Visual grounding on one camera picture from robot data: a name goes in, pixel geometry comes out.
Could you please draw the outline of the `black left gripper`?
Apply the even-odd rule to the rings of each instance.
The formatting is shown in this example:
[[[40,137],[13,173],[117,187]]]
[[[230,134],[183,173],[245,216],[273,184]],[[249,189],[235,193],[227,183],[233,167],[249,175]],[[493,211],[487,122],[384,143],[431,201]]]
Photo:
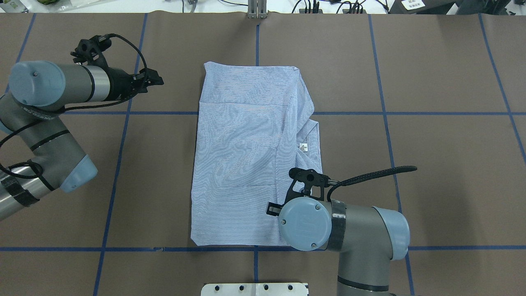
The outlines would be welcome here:
[[[150,86],[163,86],[158,71],[144,68],[137,74],[128,74],[122,69],[109,68],[109,101],[122,101],[136,94],[148,92]]]

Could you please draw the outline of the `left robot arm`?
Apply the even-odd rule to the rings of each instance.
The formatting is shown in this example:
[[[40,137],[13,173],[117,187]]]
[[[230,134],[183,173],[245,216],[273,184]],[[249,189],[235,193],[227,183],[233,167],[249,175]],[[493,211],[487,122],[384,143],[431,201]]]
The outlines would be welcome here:
[[[78,109],[124,103],[163,79],[153,69],[128,74],[106,65],[17,62],[1,96],[1,144],[19,136],[31,159],[1,166],[1,220],[60,189],[66,193],[97,176],[98,170],[60,119],[67,105]]]

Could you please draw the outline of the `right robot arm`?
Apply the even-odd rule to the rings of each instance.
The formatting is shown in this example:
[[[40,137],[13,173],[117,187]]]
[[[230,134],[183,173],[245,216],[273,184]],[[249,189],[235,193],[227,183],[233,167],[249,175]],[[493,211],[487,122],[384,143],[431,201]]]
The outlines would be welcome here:
[[[279,232],[297,250],[339,254],[338,296],[390,296],[393,260],[408,253],[410,228],[404,215],[375,206],[297,197],[278,212]]]

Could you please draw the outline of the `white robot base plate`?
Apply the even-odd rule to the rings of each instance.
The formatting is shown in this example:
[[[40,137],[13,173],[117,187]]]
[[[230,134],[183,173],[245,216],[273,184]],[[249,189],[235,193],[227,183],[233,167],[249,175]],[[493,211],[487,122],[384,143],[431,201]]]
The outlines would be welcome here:
[[[308,296],[309,286],[300,282],[212,283],[201,289],[201,296]]]

